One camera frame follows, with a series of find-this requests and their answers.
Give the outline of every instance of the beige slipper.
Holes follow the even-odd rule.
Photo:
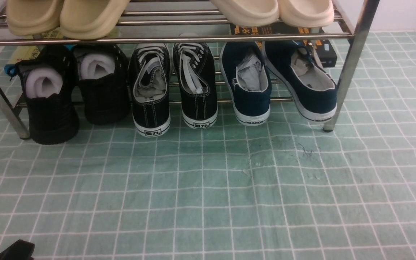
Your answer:
[[[7,0],[9,31],[17,36],[27,36],[59,27],[63,2],[64,0]]]
[[[65,0],[62,33],[80,40],[102,38],[115,28],[128,4],[129,0]]]

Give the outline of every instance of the white wall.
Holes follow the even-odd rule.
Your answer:
[[[335,0],[355,26],[363,0]],[[416,31],[416,0],[380,0],[372,31]]]

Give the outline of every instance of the black object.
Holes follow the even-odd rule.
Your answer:
[[[163,135],[170,127],[170,54],[166,45],[141,43],[129,63],[133,119],[144,137]]]
[[[218,116],[215,59],[206,43],[179,43],[173,49],[173,64],[179,79],[184,122],[204,129]]]
[[[35,244],[17,240],[10,247],[0,253],[0,260],[33,260],[31,255],[35,250]]]
[[[267,35],[267,34],[309,34],[309,28],[296,28],[285,23],[273,23],[261,27],[239,27],[231,24],[231,34],[233,35]],[[324,68],[333,68],[337,64],[337,53],[329,40],[317,40],[315,44],[317,55]]]
[[[45,67],[53,68],[62,77],[59,94],[28,98],[25,84],[30,72]],[[79,119],[72,103],[76,66],[71,52],[62,45],[49,45],[36,59],[20,61],[15,68],[27,103],[31,138],[39,144],[59,144],[73,138],[79,130]]]
[[[84,100],[86,120],[93,125],[107,125],[124,119],[131,110],[126,55],[116,44],[77,45],[71,51],[76,57],[78,68],[83,58],[91,52],[109,55],[115,63],[114,73],[99,79],[82,79],[78,69],[76,81]]]

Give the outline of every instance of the black canvas shoe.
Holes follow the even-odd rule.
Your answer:
[[[116,45],[77,45],[77,84],[89,123],[107,125],[125,118],[131,109],[127,89],[127,58]]]
[[[20,61],[15,71],[28,107],[30,136],[40,144],[64,143],[79,130],[72,103],[75,60],[61,45],[46,46],[36,59]]]
[[[215,59],[206,43],[179,43],[173,49],[184,122],[193,129],[215,124],[218,117]]]
[[[170,128],[171,61],[164,44],[137,45],[129,63],[133,118],[137,131],[148,138]]]

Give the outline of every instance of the shoe rack leg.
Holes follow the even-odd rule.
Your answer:
[[[10,125],[15,129],[18,136],[21,139],[29,139],[30,133],[28,132],[25,124],[20,120],[20,117],[15,113],[10,101],[5,96],[0,87],[0,109],[4,113],[5,117],[9,121]]]
[[[337,112],[330,121],[325,123],[325,132],[332,132],[335,129],[335,124],[337,123],[343,102],[345,101],[346,94],[348,93],[360,55],[364,49],[365,40],[367,40],[368,31],[370,31],[370,27],[372,26],[373,18],[375,17],[379,2],[380,0],[364,0],[362,11],[360,12],[359,20],[357,21],[355,28],[355,36],[349,40],[350,48],[338,81]]]

